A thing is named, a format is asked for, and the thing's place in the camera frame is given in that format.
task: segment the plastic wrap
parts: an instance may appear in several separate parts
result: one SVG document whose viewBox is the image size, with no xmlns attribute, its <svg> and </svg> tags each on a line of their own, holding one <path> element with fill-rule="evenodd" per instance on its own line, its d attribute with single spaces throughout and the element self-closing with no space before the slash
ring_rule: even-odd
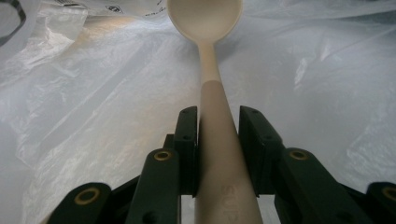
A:
<svg viewBox="0 0 396 224">
<path fill-rule="evenodd" d="M 259 109 L 285 146 L 341 183 L 396 182 L 393 1 L 246 0 L 216 45 L 235 123 Z M 0 62 L 0 223 L 38 223 L 71 189 L 140 174 L 199 104 L 197 48 L 168 18 L 87 17 L 43 4 L 26 48 Z M 279 223 L 271 197 L 265 223 Z M 182 223 L 193 223 L 183 197 Z"/>
</svg>

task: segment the spoon handle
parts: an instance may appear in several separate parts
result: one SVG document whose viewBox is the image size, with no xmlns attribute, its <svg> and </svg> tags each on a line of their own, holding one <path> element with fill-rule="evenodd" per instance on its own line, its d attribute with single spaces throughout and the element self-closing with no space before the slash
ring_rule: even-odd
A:
<svg viewBox="0 0 396 224">
<path fill-rule="evenodd" d="M 213 45 L 199 45 L 202 66 L 198 224 L 262 223 Z"/>
</svg>

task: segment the brass insert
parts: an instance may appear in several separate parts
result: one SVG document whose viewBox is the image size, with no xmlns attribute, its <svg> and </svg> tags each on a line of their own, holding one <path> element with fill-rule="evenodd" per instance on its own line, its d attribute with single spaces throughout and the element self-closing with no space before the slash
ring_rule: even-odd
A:
<svg viewBox="0 0 396 224">
<path fill-rule="evenodd" d="M 396 188 L 393 187 L 384 187 L 382 189 L 382 193 L 389 199 L 396 202 Z"/>
<path fill-rule="evenodd" d="M 99 194 L 100 190 L 97 188 L 84 189 L 76 196 L 75 203 L 78 205 L 86 205 L 92 203 L 97 198 L 99 198 Z"/>
<path fill-rule="evenodd" d="M 308 160 L 308 155 L 301 151 L 301 150 L 293 150 L 289 153 L 289 155 L 294 158 L 295 160 L 298 161 L 306 161 Z"/>
<path fill-rule="evenodd" d="M 159 151 L 155 153 L 154 159 L 157 161 L 167 161 L 172 157 L 172 153 L 170 151 Z"/>
</svg>

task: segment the crumpled plastic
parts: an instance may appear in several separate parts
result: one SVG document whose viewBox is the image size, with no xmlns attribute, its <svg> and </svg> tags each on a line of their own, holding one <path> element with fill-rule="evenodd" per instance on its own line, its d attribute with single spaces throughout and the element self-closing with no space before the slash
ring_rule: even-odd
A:
<svg viewBox="0 0 396 224">
<path fill-rule="evenodd" d="M 199 104 L 197 48 L 167 17 L 88 14 L 41 4 L 25 47 L 0 61 L 0 223 L 39 223 L 81 184 L 140 175 Z M 393 1 L 246 0 L 216 45 L 235 124 L 254 107 L 340 183 L 396 182 L 395 15 Z M 279 223 L 273 198 L 258 200 Z M 182 205 L 193 223 L 193 199 Z"/>
</svg>

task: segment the spoon bowl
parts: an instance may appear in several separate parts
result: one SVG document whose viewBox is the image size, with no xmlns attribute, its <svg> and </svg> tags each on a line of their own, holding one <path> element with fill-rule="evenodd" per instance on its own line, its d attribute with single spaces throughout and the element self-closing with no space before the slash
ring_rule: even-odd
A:
<svg viewBox="0 0 396 224">
<path fill-rule="evenodd" d="M 178 31 L 191 41 L 216 43 L 235 27 L 242 1 L 170 0 L 168 13 Z"/>
</svg>

